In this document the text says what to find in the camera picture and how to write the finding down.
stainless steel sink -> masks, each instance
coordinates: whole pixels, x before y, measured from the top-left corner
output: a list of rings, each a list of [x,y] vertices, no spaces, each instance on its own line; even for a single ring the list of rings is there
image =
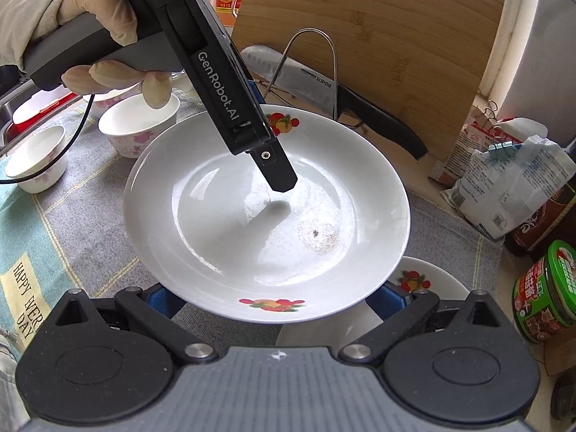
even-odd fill
[[[28,128],[26,131],[19,133],[18,130],[15,129],[14,123],[12,122],[14,112],[18,107],[20,107],[27,100],[30,100],[31,97],[39,91],[40,89],[38,86],[36,86],[32,80],[29,80],[24,84],[12,89],[2,98],[0,98],[0,156],[7,154],[9,150],[16,146],[16,144],[18,144],[23,138],[28,136],[36,128],[46,123],[50,118],[54,117],[54,115],[60,113],[80,98],[80,96],[76,96],[69,102],[66,102],[61,107],[46,115],[38,122],[34,123],[34,125]]]

sauce jar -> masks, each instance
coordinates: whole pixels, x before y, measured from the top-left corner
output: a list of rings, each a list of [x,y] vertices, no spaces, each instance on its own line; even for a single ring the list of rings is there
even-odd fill
[[[576,251],[555,240],[516,281],[513,312],[520,332],[534,343],[576,325]]]

metal screw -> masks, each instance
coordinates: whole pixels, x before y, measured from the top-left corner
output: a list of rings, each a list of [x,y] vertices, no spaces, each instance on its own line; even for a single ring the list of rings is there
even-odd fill
[[[186,346],[184,351],[189,357],[194,357],[195,359],[204,359],[212,355],[214,348],[205,343],[194,343],[193,345]]]
[[[372,350],[364,345],[348,345],[342,352],[351,359],[366,359],[372,354]]]

knife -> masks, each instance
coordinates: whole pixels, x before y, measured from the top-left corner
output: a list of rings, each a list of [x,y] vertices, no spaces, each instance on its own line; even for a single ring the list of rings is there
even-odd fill
[[[258,76],[270,81],[282,54],[266,45],[251,45],[242,50],[241,55],[248,68]],[[418,135],[402,120],[378,107],[361,95],[342,84],[336,83],[322,73],[286,58],[276,82],[278,88],[299,99],[306,100],[313,107],[332,116],[334,90],[338,93],[338,117],[350,110],[373,129],[408,151],[415,159],[421,159],[428,152]]]

wooden cutting board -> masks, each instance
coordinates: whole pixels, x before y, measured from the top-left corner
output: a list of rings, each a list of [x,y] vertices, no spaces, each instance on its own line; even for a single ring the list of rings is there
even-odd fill
[[[243,0],[239,50],[282,52],[304,27],[338,50],[339,82],[397,115],[446,159],[480,84],[504,0]],[[303,34],[290,57],[332,77],[332,53]]]

